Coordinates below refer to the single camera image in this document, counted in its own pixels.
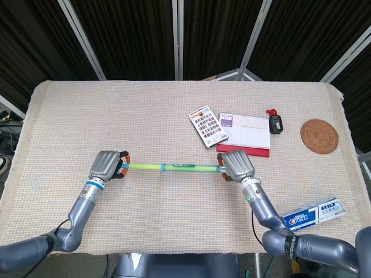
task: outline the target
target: robotic hand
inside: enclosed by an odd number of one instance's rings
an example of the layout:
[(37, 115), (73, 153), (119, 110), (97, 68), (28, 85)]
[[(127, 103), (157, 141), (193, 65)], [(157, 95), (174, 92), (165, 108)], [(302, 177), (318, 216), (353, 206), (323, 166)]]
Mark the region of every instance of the robotic hand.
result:
[(69, 229), (60, 226), (49, 233), (7, 246), (0, 246), (0, 273), (14, 271), (24, 265), (41, 262), (52, 251), (73, 252), (81, 242), (83, 229), (104, 190), (104, 183), (126, 174), (117, 171), (125, 158), (130, 163), (128, 152), (101, 151), (90, 169), (89, 180), (73, 205), (68, 220)]
[(254, 178), (254, 167), (244, 151), (219, 154), (218, 160), (221, 160), (228, 170), (229, 176), (225, 175), (224, 178), (240, 183), (257, 220), (262, 226), (270, 229), (263, 235), (262, 240), (268, 253), (287, 255), (291, 260), (303, 258), (327, 264), (358, 274), (359, 278), (371, 277), (371, 227), (358, 232), (356, 248), (343, 240), (330, 237), (296, 236), (275, 211), (261, 187), (260, 180)]

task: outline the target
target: black curtain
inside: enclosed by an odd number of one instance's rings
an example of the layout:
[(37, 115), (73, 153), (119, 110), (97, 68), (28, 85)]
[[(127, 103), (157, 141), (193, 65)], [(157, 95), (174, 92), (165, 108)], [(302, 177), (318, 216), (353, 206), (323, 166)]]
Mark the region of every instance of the black curtain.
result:
[(247, 68), (264, 81), (319, 81), (370, 25), (370, 1), (275, 0)]
[(371, 45), (332, 82), (344, 93), (343, 106), (354, 144), (371, 151)]
[(72, 0), (107, 79), (174, 80), (172, 0)]
[(262, 0), (184, 1), (184, 80), (239, 68)]
[(0, 0), (0, 94), (22, 111), (45, 80), (96, 80), (56, 0)]

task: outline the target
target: crest toothpaste box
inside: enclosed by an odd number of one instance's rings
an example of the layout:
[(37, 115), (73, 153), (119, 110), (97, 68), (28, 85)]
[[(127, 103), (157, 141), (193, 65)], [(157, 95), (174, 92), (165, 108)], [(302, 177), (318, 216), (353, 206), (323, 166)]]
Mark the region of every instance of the crest toothpaste box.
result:
[(282, 214), (286, 226), (298, 231), (346, 214), (343, 205), (335, 197), (309, 203), (297, 210)]

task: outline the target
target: table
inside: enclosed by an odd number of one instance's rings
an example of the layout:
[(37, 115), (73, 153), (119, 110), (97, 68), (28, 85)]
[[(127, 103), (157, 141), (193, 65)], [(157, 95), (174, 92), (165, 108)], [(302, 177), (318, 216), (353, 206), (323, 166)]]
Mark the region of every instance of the table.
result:
[[(216, 164), (188, 119), (213, 112), (268, 117), (275, 108), (285, 130), (271, 136), (271, 156), (251, 156), (256, 177), (279, 213), (329, 195), (347, 215), (300, 233), (354, 244), (371, 223), (371, 205), (341, 106), (325, 83), (301, 82), (51, 82), (32, 95), (0, 201), (0, 244), (43, 234), (67, 218), (99, 151), (127, 150), (133, 163)], [(331, 123), (339, 146), (311, 152), (301, 125)], [(261, 237), (265, 228), (256, 225)], [(216, 173), (129, 170), (106, 183), (77, 252), (256, 253), (250, 208), (239, 185)]]

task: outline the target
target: round woven coaster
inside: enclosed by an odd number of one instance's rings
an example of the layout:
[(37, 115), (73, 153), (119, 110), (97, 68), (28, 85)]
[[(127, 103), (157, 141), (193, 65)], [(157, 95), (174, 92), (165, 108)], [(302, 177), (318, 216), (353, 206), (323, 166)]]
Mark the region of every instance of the round woven coaster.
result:
[(324, 120), (313, 119), (305, 122), (300, 135), (308, 149), (323, 155), (333, 152), (339, 143), (336, 130)]

